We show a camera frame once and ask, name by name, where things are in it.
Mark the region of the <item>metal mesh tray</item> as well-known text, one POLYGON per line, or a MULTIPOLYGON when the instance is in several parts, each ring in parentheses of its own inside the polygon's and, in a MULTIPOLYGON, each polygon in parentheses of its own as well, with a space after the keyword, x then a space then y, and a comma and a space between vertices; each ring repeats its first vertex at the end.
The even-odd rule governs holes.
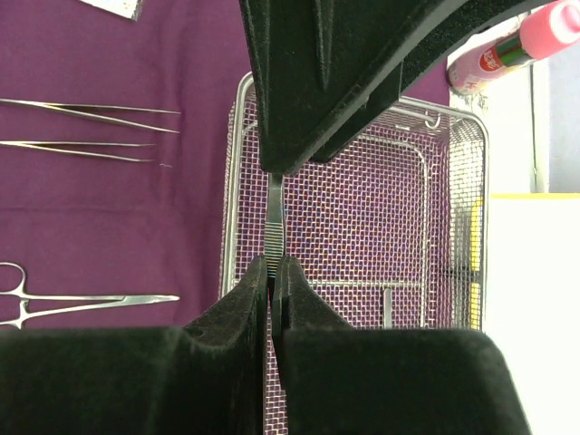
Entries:
MULTIPOLYGON (((252 73, 228 120, 221 295, 264 252, 268 175, 252 73)), ((466 111, 400 97, 328 163, 285 177, 285 248, 342 318, 383 328, 481 330, 488 132, 466 111)))

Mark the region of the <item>steel scissors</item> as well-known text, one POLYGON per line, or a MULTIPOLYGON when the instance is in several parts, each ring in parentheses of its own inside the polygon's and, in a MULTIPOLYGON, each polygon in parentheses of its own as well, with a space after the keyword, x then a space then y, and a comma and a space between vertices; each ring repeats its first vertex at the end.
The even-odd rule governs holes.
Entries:
POLYGON ((383 292, 383 328, 392 329, 392 290, 386 288, 383 292))

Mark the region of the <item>steel scalpel handle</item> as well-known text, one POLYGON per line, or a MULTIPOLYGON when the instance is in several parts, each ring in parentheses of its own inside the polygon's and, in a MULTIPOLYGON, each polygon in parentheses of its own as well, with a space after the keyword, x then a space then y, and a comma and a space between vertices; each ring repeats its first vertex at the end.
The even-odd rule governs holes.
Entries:
POLYGON ((268 277, 275 278, 278 263, 285 255, 285 189, 281 174, 268 175, 264 255, 268 277))

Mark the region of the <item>steel tweezers front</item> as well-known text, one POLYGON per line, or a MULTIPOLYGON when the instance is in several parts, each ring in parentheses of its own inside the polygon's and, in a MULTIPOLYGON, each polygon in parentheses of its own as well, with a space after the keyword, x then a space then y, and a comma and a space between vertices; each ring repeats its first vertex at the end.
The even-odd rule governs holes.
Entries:
POLYGON ((124 120, 120 118, 114 118, 111 116, 105 116, 99 114, 99 111, 131 111, 131 112, 147 112, 147 113, 160 113, 160 114, 171 114, 179 115, 178 111, 167 111, 162 109, 151 109, 151 108, 137 108, 137 107, 125 107, 119 105, 102 105, 102 104, 67 104, 61 102, 48 102, 48 101, 28 101, 28 100, 17 100, 2 98, 2 104, 11 104, 16 106, 27 106, 34 107, 46 111, 54 111, 61 113, 66 116, 83 118, 90 121, 110 123, 114 125, 135 128, 139 130, 146 131, 158 131, 166 133, 178 134, 177 130, 166 129, 163 127, 148 125, 144 123, 139 123, 135 121, 124 120))

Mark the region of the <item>steel tweezers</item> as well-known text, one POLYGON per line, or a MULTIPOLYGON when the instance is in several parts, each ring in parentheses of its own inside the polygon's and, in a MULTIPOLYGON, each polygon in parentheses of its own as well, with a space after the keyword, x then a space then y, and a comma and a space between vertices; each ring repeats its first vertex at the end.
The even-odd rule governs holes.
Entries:
POLYGON ((42 140, 2 140, 2 147, 39 150, 84 158, 119 160, 131 163, 149 163, 153 158, 134 157, 111 153, 113 149, 146 149, 154 147, 150 143, 120 143, 96 141, 42 141, 42 140))
POLYGON ((99 111, 131 111, 131 112, 147 112, 147 113, 160 113, 160 114, 171 114, 179 115, 178 111, 167 111, 162 109, 151 109, 151 108, 137 108, 137 107, 125 107, 119 105, 102 105, 102 104, 67 104, 61 102, 48 102, 48 101, 28 101, 28 100, 17 100, 2 98, 2 104, 11 104, 16 106, 27 106, 34 107, 46 111, 54 111, 61 113, 66 116, 83 118, 90 121, 110 123, 114 125, 135 128, 139 130, 146 131, 158 131, 166 133, 178 134, 177 130, 166 129, 163 127, 148 125, 144 123, 139 123, 135 121, 124 120, 120 118, 114 118, 111 116, 105 116, 99 114, 99 111))

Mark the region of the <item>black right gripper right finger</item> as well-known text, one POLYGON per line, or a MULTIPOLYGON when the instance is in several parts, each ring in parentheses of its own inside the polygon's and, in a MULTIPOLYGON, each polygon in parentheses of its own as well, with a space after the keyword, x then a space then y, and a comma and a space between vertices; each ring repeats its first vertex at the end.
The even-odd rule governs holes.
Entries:
POLYGON ((283 258, 273 342, 293 434, 527 434, 507 363, 485 334, 357 329, 283 258))

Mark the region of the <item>white blue label packet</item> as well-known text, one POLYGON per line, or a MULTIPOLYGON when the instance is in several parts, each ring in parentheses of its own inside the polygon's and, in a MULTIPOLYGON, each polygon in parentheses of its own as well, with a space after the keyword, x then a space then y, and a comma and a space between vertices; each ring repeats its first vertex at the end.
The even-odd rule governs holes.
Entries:
POLYGON ((81 0, 81 2, 131 21, 139 19, 144 3, 143 0, 81 0))

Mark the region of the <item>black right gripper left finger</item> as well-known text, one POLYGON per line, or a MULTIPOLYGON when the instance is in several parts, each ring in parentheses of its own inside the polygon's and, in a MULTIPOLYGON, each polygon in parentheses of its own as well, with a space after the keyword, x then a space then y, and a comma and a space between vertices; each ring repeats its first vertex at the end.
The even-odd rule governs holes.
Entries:
POLYGON ((4 434, 260 434, 266 261, 184 327, 28 330, 24 282, 1 323, 4 434))

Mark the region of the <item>purple cloth wrap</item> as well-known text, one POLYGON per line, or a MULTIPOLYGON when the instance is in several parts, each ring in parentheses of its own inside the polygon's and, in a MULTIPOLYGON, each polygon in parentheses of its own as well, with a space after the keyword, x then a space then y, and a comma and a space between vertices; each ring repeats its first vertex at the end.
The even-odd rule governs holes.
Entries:
POLYGON ((5 139, 152 141, 145 164, 1 151, 1 257, 36 292, 175 293, 156 306, 55 315, 34 341, 184 324, 217 298, 226 117, 248 70, 236 1, 149 1, 137 22, 79 1, 1 4, 1 93, 155 107, 173 134, 3 106, 5 139))

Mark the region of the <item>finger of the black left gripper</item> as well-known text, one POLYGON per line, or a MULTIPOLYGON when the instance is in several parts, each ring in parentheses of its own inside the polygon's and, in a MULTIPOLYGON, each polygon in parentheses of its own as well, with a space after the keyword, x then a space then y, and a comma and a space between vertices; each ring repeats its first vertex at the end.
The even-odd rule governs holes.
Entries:
POLYGON ((326 162, 473 34, 524 0, 242 0, 260 163, 289 175, 326 162))

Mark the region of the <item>steel clamp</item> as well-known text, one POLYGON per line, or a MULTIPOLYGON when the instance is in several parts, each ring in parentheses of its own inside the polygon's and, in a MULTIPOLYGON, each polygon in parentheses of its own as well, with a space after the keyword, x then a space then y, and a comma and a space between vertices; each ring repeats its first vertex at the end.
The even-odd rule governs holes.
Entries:
POLYGON ((1 295, 18 300, 16 318, 3 320, 1 325, 18 330, 22 330, 27 321, 44 316, 125 306, 173 303, 180 300, 178 295, 34 295, 26 290, 27 273, 21 265, 2 261, 1 267, 15 269, 20 273, 20 281, 16 287, 1 291, 1 295), (29 309, 31 302, 71 303, 71 305, 31 311, 29 309))

